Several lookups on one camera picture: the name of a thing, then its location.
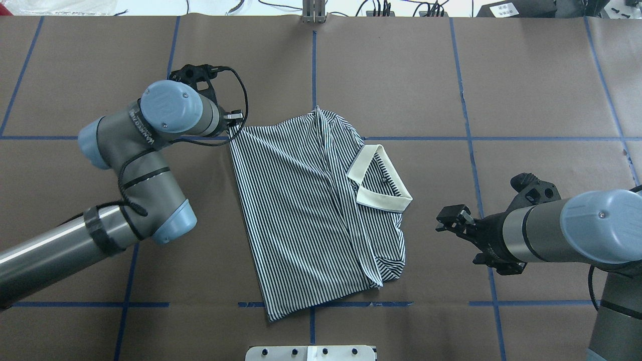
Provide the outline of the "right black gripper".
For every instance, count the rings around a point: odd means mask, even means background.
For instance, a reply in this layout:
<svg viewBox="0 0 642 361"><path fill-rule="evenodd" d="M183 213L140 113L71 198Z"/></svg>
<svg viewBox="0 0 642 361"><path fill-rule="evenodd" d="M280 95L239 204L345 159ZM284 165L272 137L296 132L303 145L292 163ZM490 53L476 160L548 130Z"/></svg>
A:
<svg viewBox="0 0 642 361"><path fill-rule="evenodd" d="M493 214L483 219L473 219L464 204L446 206L438 213L438 232L449 231L472 243L480 253L473 258L475 265L486 265L500 276L522 274L527 262L513 256L504 240L504 221L508 213Z"/></svg>

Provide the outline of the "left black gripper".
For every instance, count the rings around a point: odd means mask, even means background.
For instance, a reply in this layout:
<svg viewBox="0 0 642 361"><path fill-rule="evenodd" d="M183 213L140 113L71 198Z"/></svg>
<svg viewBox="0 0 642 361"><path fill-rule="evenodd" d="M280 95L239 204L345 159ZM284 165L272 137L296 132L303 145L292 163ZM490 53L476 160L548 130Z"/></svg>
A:
<svg viewBox="0 0 642 361"><path fill-rule="evenodd" d="M238 125L245 125L245 112L241 109L225 111L219 109L219 128L230 128Z"/></svg>

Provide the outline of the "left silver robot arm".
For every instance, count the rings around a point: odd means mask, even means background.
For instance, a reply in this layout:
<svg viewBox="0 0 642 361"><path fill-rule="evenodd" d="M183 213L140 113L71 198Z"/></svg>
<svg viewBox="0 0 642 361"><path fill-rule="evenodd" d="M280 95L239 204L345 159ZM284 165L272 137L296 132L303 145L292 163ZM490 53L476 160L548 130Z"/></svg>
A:
<svg viewBox="0 0 642 361"><path fill-rule="evenodd" d="M191 231L195 211L162 150L181 142L209 146L199 137L243 125L247 98L232 111L215 98L195 82L160 80L124 109L85 126L79 149L94 167L113 173L118 197L3 251L2 310L142 240L167 244Z"/></svg>

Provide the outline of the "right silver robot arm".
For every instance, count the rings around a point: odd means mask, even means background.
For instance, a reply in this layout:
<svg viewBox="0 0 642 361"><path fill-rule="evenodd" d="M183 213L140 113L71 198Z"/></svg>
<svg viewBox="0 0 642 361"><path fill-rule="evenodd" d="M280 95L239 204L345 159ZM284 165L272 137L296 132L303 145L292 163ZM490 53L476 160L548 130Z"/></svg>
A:
<svg viewBox="0 0 642 361"><path fill-rule="evenodd" d="M502 276L530 263L584 263L607 273L587 360L640 360L640 191L591 191L570 199L474 219L468 207L444 207L439 232L472 243L473 263Z"/></svg>

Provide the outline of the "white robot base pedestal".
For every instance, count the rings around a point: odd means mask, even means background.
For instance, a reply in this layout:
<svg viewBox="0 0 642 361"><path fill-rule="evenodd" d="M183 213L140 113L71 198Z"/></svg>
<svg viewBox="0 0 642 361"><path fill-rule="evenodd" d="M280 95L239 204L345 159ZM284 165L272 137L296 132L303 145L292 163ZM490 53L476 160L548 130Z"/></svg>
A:
<svg viewBox="0 0 642 361"><path fill-rule="evenodd" d="M283 345L253 346L245 360L378 360L370 345Z"/></svg>

